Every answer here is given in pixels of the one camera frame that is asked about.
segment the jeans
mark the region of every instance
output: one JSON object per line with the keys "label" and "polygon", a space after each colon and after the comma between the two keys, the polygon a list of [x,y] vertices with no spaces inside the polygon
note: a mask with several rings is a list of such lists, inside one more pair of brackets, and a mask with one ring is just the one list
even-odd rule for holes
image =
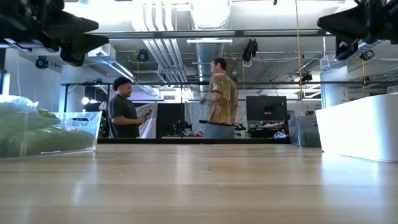
{"label": "jeans", "polygon": [[206,124],[205,139],[234,139],[234,126]]}

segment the green plastic bag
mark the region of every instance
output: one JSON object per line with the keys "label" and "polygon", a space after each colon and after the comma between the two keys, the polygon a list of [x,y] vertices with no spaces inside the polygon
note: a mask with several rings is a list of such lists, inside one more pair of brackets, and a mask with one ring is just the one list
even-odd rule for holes
{"label": "green plastic bag", "polygon": [[95,137],[76,128],[49,127],[25,131],[6,140],[2,156],[19,157],[22,143],[26,145],[25,156],[34,156],[42,152],[86,149],[93,146]]}
{"label": "green plastic bag", "polygon": [[47,128],[60,124],[58,118],[45,118],[37,110],[9,114],[0,118],[0,140],[7,139],[13,134],[39,128]]}
{"label": "green plastic bag", "polygon": [[61,123],[61,120],[51,112],[35,107],[23,110],[21,105],[0,103],[0,111],[3,112],[0,116],[0,127],[4,127],[0,129],[0,141],[23,131],[47,128]]}

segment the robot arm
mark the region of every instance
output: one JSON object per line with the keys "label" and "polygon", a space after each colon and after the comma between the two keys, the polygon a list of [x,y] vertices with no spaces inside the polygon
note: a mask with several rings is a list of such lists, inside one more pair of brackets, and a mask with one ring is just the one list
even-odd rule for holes
{"label": "robot arm", "polygon": [[64,12],[64,6],[63,0],[0,0],[0,47],[61,50],[62,60],[82,66],[85,55],[109,39],[86,34],[98,23]]}
{"label": "robot arm", "polygon": [[358,50],[358,42],[398,43],[398,0],[355,0],[352,9],[319,18],[318,27],[336,36],[336,59],[345,60]]}

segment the man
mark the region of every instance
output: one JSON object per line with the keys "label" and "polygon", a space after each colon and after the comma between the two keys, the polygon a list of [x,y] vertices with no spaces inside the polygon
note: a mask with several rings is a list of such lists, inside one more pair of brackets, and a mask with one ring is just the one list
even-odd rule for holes
{"label": "man", "polygon": [[205,139],[235,138],[234,122],[238,108],[238,91],[235,82],[226,75],[226,61],[216,58],[210,65],[212,74],[209,93],[200,100],[208,101],[209,119]]}
{"label": "man", "polygon": [[139,137],[139,126],[147,118],[137,118],[137,111],[131,96],[131,81],[120,77],[113,82],[116,96],[109,101],[108,114],[110,122],[109,136],[111,138],[136,138]]}

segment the yellow patterned shirt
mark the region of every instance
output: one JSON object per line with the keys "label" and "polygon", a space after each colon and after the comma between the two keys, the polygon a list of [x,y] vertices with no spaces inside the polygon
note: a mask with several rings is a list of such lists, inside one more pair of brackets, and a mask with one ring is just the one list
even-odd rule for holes
{"label": "yellow patterned shirt", "polygon": [[209,102],[209,122],[233,124],[238,108],[238,90],[235,82],[224,73],[216,73],[211,76],[209,91],[221,95],[220,100]]}

